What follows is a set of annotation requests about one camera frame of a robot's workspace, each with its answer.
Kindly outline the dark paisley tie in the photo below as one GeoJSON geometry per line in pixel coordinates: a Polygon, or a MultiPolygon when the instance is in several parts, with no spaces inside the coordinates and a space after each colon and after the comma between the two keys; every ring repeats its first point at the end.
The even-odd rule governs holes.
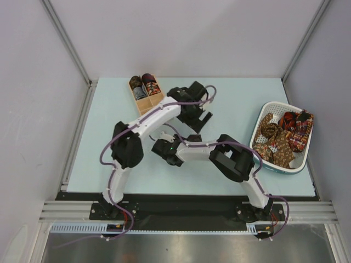
{"type": "Polygon", "coordinates": [[[187,140],[190,142],[202,142],[202,136],[200,134],[191,134],[187,140]]]}

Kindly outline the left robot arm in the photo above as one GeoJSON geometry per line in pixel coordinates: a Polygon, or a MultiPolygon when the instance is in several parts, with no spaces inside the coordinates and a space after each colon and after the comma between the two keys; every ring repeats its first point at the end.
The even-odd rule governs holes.
{"type": "Polygon", "coordinates": [[[112,139],[99,156],[100,164],[112,167],[107,187],[102,193],[105,202],[101,208],[103,215],[115,219],[121,211],[126,211],[119,202],[123,199],[131,169],[144,157],[143,140],[173,118],[200,132],[212,114],[209,112],[203,120],[199,117],[216,95],[215,86],[203,86],[195,81],[188,88],[172,88],[156,106],[136,120],[128,124],[116,123],[112,139]]]}

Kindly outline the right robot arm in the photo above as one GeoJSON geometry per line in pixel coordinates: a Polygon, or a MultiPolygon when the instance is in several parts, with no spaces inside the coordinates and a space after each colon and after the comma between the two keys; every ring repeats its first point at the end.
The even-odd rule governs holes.
{"type": "Polygon", "coordinates": [[[257,219],[265,220],[273,213],[273,199],[264,190],[257,178],[263,166],[254,168],[258,153],[222,134],[215,141],[203,141],[201,135],[162,134],[154,143],[152,152],[169,165],[181,167],[190,161],[211,162],[227,179],[237,182],[243,188],[250,202],[251,211],[257,219]]]}

